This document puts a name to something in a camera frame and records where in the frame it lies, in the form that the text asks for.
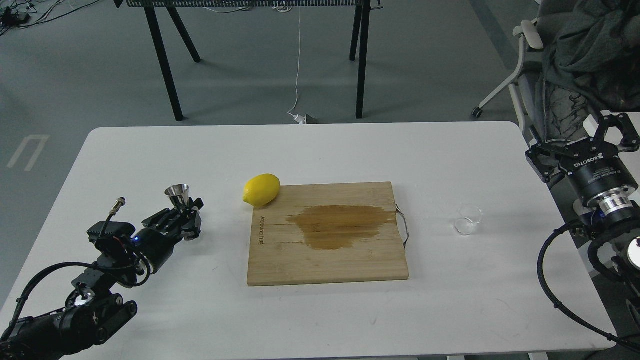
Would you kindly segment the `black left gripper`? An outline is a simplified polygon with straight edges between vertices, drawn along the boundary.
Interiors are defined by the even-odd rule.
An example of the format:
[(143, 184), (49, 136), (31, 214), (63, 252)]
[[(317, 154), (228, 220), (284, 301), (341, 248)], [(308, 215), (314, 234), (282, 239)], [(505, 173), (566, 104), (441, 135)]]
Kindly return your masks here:
[(203, 207), (201, 198), (189, 198), (187, 203), (177, 202), (173, 209), (160, 210), (141, 222), (144, 228), (133, 235), (133, 248), (150, 266), (151, 275), (156, 274), (173, 255), (176, 244), (182, 240), (198, 239)]

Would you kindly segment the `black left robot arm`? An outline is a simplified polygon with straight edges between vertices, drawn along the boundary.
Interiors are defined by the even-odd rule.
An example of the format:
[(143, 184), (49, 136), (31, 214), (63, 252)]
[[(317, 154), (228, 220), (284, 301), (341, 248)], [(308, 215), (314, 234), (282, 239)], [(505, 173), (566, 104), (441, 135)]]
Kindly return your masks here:
[[(62, 262), (39, 271), (17, 298), (16, 308), (1, 337), (3, 360), (59, 360), (93, 346), (105, 344), (138, 313), (135, 301), (112, 292), (119, 285), (134, 289), (144, 285), (173, 254), (176, 244), (201, 234), (201, 198), (170, 196), (174, 207), (142, 221), (142, 229), (113, 221), (125, 200), (119, 198), (105, 221), (87, 230), (100, 252), (93, 263)], [(81, 267), (84, 272), (71, 284), (73, 291), (62, 308), (42, 314), (21, 314), (35, 287), (55, 271)]]

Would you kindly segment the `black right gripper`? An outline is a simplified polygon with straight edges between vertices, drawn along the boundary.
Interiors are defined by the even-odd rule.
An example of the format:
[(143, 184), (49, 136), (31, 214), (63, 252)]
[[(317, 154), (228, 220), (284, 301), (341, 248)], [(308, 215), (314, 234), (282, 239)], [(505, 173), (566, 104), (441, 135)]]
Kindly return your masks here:
[[(558, 183), (567, 178), (585, 208), (595, 208), (606, 198), (630, 196), (639, 185), (621, 153), (639, 150), (639, 133), (630, 116), (602, 115), (596, 120), (593, 140), (569, 142), (564, 146), (537, 143), (526, 151), (526, 159), (544, 183)], [(619, 135), (608, 141), (609, 132)]]

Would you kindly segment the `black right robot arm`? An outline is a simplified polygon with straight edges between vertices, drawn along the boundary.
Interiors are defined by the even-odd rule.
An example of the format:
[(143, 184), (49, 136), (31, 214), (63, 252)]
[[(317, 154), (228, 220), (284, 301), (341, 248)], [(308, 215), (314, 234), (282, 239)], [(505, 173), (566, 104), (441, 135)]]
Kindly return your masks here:
[(592, 136), (577, 141), (544, 142), (534, 133), (535, 144), (525, 153), (542, 182), (555, 185), (567, 180), (578, 202), (588, 210), (586, 215), (556, 228), (542, 244), (536, 263), (537, 278), (553, 307), (563, 315), (638, 353), (637, 342), (603, 331), (569, 310), (550, 289), (544, 274), (547, 250), (557, 237), (567, 232), (584, 235), (589, 240), (586, 256), (594, 271), (633, 292), (626, 307), (633, 321), (639, 323), (640, 218), (639, 204), (631, 198), (639, 190), (639, 183), (620, 157), (621, 153), (639, 150), (639, 134), (624, 112), (603, 115), (596, 123)]

